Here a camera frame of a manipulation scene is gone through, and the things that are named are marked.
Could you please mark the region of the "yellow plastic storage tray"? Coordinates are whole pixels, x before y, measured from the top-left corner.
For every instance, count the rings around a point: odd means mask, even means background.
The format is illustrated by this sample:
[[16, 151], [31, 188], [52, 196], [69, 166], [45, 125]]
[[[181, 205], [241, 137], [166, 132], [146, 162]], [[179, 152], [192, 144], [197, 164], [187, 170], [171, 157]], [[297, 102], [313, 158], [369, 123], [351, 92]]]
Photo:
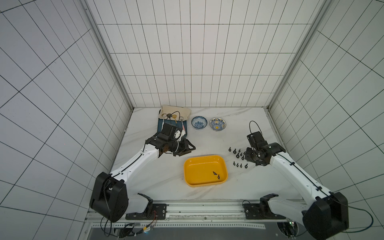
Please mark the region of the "yellow plastic storage tray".
[[190, 187], [222, 184], [228, 176], [226, 162], [218, 155], [189, 158], [184, 163], [184, 179]]

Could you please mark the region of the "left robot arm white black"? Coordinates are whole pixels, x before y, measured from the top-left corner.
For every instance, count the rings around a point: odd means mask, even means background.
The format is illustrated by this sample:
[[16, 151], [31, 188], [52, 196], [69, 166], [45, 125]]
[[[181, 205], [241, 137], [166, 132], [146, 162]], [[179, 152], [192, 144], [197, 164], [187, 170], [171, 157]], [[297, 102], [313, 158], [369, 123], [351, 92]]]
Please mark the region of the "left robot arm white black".
[[141, 193], [129, 193], [133, 178], [163, 154], [183, 156], [195, 149], [187, 139], [185, 127], [164, 123], [161, 131], [148, 138], [143, 148], [125, 164], [111, 173], [102, 172], [96, 177], [90, 208], [112, 223], [125, 215], [151, 218], [153, 199]]

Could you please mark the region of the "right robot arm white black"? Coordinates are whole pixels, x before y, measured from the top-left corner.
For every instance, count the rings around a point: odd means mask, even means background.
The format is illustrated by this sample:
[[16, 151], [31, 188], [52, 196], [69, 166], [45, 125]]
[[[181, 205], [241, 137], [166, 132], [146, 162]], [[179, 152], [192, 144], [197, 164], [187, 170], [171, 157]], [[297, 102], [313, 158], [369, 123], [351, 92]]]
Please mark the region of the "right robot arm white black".
[[278, 194], [260, 198], [259, 215], [265, 219], [282, 216], [303, 225], [316, 240], [326, 240], [349, 228], [347, 198], [332, 193], [306, 173], [278, 143], [269, 144], [261, 132], [247, 136], [250, 147], [245, 159], [256, 166], [271, 166], [282, 174], [302, 196], [300, 204]]

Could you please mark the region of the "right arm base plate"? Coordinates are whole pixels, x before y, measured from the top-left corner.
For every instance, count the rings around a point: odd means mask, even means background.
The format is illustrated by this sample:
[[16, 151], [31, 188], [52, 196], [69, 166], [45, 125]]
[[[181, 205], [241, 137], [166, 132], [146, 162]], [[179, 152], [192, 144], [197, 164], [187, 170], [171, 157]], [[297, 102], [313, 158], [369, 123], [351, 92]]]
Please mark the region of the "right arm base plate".
[[247, 220], [285, 220], [280, 215], [266, 212], [259, 204], [243, 204], [243, 209]]

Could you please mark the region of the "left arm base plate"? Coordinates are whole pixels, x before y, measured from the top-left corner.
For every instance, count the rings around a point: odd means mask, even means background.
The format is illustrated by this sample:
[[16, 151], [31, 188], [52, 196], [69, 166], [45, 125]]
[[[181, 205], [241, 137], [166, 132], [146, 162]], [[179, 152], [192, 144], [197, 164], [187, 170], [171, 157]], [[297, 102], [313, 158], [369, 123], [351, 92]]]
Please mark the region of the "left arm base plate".
[[167, 204], [151, 204], [143, 213], [126, 214], [126, 220], [164, 220], [167, 213]]

